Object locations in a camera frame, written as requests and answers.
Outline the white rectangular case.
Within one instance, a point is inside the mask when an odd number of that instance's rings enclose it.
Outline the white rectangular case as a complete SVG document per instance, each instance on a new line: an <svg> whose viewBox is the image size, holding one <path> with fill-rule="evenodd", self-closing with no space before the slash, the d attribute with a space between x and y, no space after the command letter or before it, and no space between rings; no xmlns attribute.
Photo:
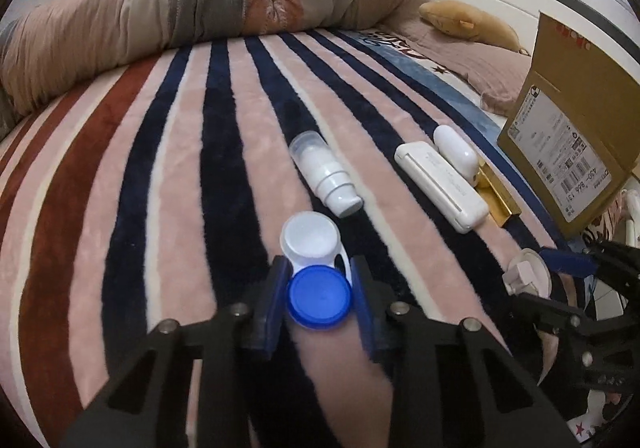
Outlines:
<svg viewBox="0 0 640 448"><path fill-rule="evenodd" d="M458 233L466 234L488 218L485 200L427 142L399 145L394 159Z"/></svg>

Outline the white earbuds case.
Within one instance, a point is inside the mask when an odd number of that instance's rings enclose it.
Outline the white earbuds case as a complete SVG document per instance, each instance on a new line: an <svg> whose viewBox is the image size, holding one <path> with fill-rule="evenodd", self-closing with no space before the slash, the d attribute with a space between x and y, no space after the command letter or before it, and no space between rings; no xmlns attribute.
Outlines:
<svg viewBox="0 0 640 448"><path fill-rule="evenodd" d="M465 140L449 125L441 124L436 127L433 142L438 152L451 164L471 186L477 184L480 172L480 161L477 153Z"/></svg>

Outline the rolled striped duvet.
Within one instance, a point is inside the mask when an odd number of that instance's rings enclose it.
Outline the rolled striped duvet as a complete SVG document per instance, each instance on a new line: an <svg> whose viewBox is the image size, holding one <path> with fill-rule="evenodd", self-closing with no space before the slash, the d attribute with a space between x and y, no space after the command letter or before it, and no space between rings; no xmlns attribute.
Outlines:
<svg viewBox="0 0 640 448"><path fill-rule="evenodd" d="M219 37L367 29L408 0L55 0L1 34L1 109L30 115L76 83Z"/></svg>

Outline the mauve ribbed bed sheet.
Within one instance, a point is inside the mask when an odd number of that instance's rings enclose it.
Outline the mauve ribbed bed sheet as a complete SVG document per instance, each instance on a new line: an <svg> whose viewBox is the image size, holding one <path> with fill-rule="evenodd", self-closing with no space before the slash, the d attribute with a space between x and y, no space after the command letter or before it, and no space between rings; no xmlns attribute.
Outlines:
<svg viewBox="0 0 640 448"><path fill-rule="evenodd" d="M530 58L499 46L447 36L420 16L420 6L429 3L433 0L410 0L378 23L378 28L469 83L480 94L485 110L508 116L520 95Z"/></svg>

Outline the blue white contact lens case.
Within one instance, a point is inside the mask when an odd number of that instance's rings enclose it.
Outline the blue white contact lens case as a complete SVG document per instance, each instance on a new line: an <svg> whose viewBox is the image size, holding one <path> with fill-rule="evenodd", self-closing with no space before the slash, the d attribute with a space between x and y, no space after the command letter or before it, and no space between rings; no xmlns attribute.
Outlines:
<svg viewBox="0 0 640 448"><path fill-rule="evenodd" d="M292 319L310 330L339 326L352 309L352 274L340 231L318 212L294 214L282 227L280 246L293 275L286 290L286 307Z"/></svg>

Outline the brown plush toy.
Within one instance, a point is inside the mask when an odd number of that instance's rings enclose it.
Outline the brown plush toy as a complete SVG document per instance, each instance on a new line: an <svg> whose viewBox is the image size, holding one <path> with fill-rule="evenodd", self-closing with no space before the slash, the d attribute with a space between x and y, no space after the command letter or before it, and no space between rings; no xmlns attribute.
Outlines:
<svg viewBox="0 0 640 448"><path fill-rule="evenodd" d="M449 37L529 55L509 24L473 5L456 0L431 0L420 5L419 15Z"/></svg>

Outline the open cardboard box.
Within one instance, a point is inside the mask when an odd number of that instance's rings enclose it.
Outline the open cardboard box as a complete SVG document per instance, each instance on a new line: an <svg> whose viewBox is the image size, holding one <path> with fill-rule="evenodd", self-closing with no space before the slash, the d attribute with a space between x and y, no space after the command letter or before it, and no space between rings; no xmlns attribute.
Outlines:
<svg viewBox="0 0 640 448"><path fill-rule="evenodd" d="M576 237L639 162L639 84L598 45L541 14L532 62L498 145L561 234Z"/></svg>

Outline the small white pump bottle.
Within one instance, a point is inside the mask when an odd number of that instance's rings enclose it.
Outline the small white pump bottle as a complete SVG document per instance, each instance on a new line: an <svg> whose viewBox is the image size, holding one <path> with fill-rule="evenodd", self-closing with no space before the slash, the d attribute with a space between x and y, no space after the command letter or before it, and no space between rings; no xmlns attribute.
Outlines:
<svg viewBox="0 0 640 448"><path fill-rule="evenodd" d="M311 191L336 217L342 219L362 209L363 200L352 178L319 133L300 133L288 151Z"/></svg>

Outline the gold rectangular bar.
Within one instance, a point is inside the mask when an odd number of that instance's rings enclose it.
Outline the gold rectangular bar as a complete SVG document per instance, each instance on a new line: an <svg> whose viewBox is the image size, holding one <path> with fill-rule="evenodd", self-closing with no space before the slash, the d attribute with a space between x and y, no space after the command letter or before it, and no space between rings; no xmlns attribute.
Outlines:
<svg viewBox="0 0 640 448"><path fill-rule="evenodd" d="M475 189L488 204L489 214L498 226L506 227L514 217L521 215L520 206L484 159L478 163Z"/></svg>

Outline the white tape dispenser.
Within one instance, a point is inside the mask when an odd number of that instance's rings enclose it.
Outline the white tape dispenser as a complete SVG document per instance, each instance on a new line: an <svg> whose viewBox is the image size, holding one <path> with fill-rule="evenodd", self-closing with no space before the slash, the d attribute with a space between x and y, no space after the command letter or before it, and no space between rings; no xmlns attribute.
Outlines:
<svg viewBox="0 0 640 448"><path fill-rule="evenodd" d="M514 257L503 273L502 281L509 295L528 293L548 299L551 294L549 269L532 249L523 249Z"/></svg>

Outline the striped plush blanket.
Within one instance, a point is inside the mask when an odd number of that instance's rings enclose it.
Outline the striped plush blanket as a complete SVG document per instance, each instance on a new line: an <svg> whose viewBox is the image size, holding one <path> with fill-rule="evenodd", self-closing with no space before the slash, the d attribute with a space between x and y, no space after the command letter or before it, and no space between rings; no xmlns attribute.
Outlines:
<svg viewBox="0 0 640 448"><path fill-rule="evenodd" d="M394 160L455 127L522 213L457 233ZM288 152L316 131L363 208L350 255L435 319L474 316L533 372L553 348L506 309L501 276L562 238L497 146L498 124L379 34L217 40L84 82L1 138L1 386L56 446L160 320L233 304L280 253L283 224L321 211Z"/></svg>

